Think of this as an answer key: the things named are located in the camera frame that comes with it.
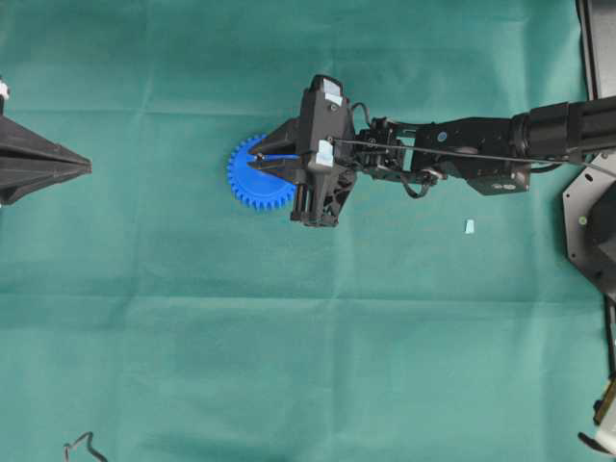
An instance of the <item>green tablecloth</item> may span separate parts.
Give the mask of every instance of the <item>green tablecloth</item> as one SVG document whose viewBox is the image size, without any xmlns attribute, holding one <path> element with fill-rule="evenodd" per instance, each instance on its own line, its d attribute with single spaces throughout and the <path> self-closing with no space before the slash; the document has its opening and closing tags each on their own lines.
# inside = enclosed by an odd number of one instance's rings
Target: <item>green tablecloth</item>
<svg viewBox="0 0 616 462">
<path fill-rule="evenodd" d="M 336 229 L 224 172 L 315 73 L 408 121 L 584 99 L 573 1 L 4 0 L 0 70 L 7 116 L 94 168 L 0 212 L 3 459 L 86 430 L 124 462 L 597 459 L 575 168 L 492 198 L 362 177 Z"/>
</svg>

